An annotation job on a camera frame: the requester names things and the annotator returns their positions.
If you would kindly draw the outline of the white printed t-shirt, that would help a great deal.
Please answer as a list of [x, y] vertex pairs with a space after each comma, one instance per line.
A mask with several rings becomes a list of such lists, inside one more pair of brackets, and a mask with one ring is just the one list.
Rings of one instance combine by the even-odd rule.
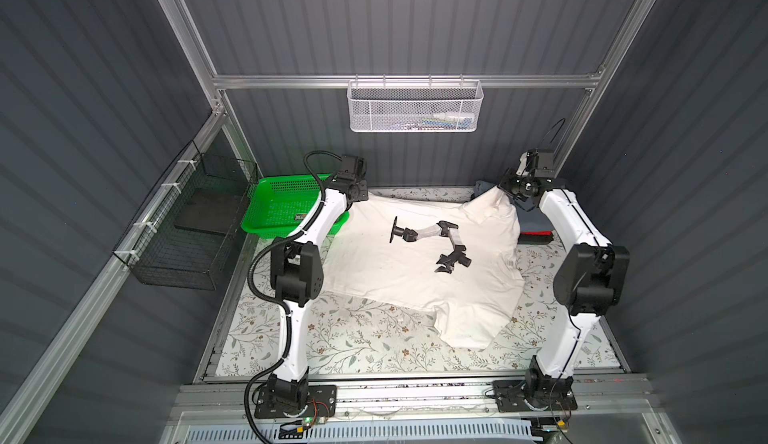
[[373, 195], [349, 214], [323, 262], [325, 290], [429, 312], [455, 348], [483, 350], [511, 322], [525, 282], [505, 193], [464, 204]]

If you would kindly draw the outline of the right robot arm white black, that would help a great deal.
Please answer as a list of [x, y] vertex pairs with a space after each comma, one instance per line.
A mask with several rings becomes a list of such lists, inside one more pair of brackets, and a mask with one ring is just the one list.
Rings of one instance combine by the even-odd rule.
[[532, 202], [553, 225], [566, 251], [552, 284], [558, 314], [526, 373], [528, 389], [564, 392], [589, 334], [620, 300], [630, 253], [597, 229], [576, 194], [555, 176], [551, 151], [524, 152], [518, 168], [508, 170], [498, 187], [518, 201]]

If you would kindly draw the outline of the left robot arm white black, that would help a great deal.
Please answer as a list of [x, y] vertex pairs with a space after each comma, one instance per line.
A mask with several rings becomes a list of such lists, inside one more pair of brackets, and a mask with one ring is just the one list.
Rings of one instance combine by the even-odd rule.
[[[317, 155], [337, 160], [338, 169], [320, 178], [309, 164], [309, 159]], [[254, 259], [270, 257], [269, 277], [274, 295], [262, 299], [278, 305], [284, 319], [279, 338], [280, 363], [272, 374], [277, 381], [288, 384], [297, 384], [308, 376], [309, 318], [324, 281], [320, 247], [342, 214], [353, 204], [368, 199], [367, 164], [363, 158], [316, 150], [305, 154], [303, 161], [318, 186], [313, 205], [287, 237], [276, 239]]]

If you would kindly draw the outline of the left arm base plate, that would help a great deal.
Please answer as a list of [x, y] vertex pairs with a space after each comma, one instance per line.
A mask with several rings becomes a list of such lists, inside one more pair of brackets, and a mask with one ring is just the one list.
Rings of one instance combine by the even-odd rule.
[[257, 419], [330, 418], [336, 414], [337, 387], [278, 380], [262, 386], [254, 403], [253, 415]]

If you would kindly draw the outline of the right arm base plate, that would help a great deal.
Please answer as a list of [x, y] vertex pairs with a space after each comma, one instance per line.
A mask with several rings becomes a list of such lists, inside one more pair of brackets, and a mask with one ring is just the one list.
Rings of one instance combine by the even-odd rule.
[[552, 377], [532, 372], [521, 379], [493, 381], [491, 398], [500, 412], [570, 412], [578, 409], [572, 384], [572, 377]]

